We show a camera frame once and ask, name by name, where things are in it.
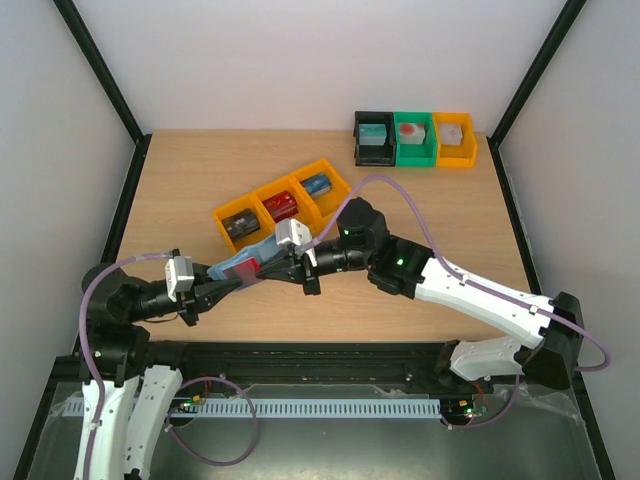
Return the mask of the teal card deck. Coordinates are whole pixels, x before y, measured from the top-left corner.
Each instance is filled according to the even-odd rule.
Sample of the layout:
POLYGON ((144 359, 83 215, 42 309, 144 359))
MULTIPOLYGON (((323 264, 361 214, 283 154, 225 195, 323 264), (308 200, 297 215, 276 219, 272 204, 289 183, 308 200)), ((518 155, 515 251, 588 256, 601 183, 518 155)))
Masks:
POLYGON ((387 141, 384 123, 361 123, 358 125, 358 144, 362 146, 383 146, 387 141))

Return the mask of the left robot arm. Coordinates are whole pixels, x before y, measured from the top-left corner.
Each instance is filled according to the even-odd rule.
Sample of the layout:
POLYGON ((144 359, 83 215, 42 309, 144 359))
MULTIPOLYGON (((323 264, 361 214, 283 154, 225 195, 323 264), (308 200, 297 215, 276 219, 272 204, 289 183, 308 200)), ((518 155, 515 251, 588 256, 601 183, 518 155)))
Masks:
POLYGON ((213 280, 180 254, 162 255, 165 277, 126 274, 127 260, 102 263, 82 280, 79 314, 83 426, 77 479, 147 479, 161 429, 183 382, 186 346, 150 345, 142 322, 177 314, 189 326, 241 285, 213 280))

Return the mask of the black frame post left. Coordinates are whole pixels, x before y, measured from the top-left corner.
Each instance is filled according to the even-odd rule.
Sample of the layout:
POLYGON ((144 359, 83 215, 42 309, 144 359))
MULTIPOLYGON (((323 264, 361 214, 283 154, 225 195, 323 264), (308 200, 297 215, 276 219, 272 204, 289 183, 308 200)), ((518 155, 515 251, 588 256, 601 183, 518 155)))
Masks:
POLYGON ((53 0, 53 4, 134 145, 136 147, 148 146, 149 135, 144 134, 140 128, 75 2, 72 0, 53 0))

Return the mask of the yellow bin with blue cards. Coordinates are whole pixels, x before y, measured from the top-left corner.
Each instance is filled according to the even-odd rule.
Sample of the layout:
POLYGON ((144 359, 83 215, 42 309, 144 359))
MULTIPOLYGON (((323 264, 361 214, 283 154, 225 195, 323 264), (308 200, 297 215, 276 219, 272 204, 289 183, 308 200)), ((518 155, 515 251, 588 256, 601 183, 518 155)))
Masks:
POLYGON ((327 159, 294 170, 292 178, 302 189, 302 197, 310 207, 311 218, 304 223, 318 234, 351 192, 351 186, 327 159))

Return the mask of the blue card holder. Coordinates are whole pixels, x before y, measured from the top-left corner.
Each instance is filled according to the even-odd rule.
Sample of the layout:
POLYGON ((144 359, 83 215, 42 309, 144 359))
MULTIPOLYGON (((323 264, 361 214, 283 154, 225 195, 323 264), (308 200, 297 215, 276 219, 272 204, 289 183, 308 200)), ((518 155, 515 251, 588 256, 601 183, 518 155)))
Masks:
POLYGON ((246 289, 261 282, 256 277, 257 272, 280 251, 276 236, 271 234, 264 240, 242 248, 229 259, 209 267, 207 275, 214 281, 240 280, 238 290, 246 289))

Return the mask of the grey deck in orange bin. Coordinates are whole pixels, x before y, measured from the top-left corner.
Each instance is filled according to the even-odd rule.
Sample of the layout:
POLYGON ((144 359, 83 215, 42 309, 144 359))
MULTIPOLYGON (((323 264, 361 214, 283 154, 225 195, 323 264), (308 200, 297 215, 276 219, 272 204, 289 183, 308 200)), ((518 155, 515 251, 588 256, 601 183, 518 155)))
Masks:
POLYGON ((443 146, 458 147, 463 141, 462 126, 459 123, 444 122, 438 124, 440 142, 443 146))

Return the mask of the blue credit card stack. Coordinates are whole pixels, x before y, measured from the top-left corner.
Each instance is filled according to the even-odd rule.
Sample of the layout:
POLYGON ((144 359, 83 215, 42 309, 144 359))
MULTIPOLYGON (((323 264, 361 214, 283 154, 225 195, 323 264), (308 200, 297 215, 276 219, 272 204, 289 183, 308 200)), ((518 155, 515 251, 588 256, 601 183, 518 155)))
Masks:
POLYGON ((332 189, 329 177, 323 172, 302 180, 301 186, 311 198, 318 198, 332 189))

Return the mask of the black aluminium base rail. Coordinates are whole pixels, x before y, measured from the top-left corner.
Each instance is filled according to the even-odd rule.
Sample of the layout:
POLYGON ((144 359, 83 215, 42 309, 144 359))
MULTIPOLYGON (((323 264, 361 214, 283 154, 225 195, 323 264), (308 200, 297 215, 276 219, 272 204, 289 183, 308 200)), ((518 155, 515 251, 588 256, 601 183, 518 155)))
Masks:
POLYGON ((239 386, 254 384, 371 384, 398 387, 410 394, 453 398, 481 390, 493 382, 509 383, 509 374, 486 374, 461 380, 445 368, 447 343, 229 343, 152 341, 132 353, 92 347, 90 358, 105 380, 153 365, 182 372, 185 380, 206 375, 239 386))

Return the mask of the black credit card stack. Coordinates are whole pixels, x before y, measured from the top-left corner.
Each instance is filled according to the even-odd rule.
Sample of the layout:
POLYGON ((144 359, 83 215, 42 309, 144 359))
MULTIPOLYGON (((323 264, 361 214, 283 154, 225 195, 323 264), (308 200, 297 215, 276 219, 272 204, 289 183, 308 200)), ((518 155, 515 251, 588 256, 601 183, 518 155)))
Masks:
POLYGON ((257 232, 261 228, 258 217, 249 208, 245 208, 234 215, 224 218, 222 225, 232 241, 244 238, 257 232))

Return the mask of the grey card deck in green bin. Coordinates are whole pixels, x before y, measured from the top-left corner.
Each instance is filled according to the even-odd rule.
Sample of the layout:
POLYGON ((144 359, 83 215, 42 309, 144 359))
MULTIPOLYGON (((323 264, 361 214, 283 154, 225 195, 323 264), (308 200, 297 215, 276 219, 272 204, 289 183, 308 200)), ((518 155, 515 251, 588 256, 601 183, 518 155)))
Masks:
POLYGON ((426 138, 426 128, 419 122, 401 122, 398 134, 401 145, 421 145, 426 138))

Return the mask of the green storage bin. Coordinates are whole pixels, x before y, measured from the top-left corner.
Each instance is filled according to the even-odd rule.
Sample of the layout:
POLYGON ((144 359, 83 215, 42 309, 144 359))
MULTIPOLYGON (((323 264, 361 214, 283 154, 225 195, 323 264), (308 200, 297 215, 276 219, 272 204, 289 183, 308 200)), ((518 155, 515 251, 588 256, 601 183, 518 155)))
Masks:
POLYGON ((395 112, 396 167, 431 168, 437 140, 431 112, 395 112))

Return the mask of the black frame post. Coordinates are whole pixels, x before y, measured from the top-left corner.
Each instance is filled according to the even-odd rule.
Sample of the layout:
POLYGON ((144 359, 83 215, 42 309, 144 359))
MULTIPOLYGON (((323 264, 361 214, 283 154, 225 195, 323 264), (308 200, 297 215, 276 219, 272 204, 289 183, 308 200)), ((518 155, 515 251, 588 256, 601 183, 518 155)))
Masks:
POLYGON ((493 134, 488 140, 492 150, 497 150, 508 136, 547 67, 554 59, 558 49, 586 4, 587 0, 567 0, 564 2, 553 25, 501 116, 493 134))
POLYGON ((53 4, 134 145, 136 147, 148 146, 149 135, 144 134, 140 128, 75 2, 72 0, 53 0, 53 4))

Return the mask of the black storage bin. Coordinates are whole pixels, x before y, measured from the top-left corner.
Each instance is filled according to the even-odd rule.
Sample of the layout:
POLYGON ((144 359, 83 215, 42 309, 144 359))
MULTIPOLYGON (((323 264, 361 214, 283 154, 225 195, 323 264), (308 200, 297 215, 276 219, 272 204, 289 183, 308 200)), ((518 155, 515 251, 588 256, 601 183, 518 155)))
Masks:
POLYGON ((354 159, 359 167, 394 167, 396 132, 394 114, 382 111, 355 111, 354 159))

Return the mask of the orange storage bin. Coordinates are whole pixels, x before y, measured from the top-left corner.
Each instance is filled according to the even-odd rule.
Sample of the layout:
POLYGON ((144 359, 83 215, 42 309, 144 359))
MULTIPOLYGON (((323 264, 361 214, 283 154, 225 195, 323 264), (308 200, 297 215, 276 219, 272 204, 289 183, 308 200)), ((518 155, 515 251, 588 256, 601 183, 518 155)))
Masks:
POLYGON ((478 142, 471 116, 466 112, 435 112, 432 117, 438 147, 436 166, 474 167, 478 142))

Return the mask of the yellow bin with red cards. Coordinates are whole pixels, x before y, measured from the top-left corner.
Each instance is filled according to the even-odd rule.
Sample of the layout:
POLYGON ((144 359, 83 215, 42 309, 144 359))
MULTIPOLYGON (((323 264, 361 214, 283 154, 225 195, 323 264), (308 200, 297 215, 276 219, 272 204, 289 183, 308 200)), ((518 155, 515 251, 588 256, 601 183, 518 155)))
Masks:
POLYGON ((283 176, 254 190, 253 193, 258 198, 258 204, 266 209, 273 222, 295 218, 305 224, 312 234, 318 232, 318 207, 293 175, 283 176))

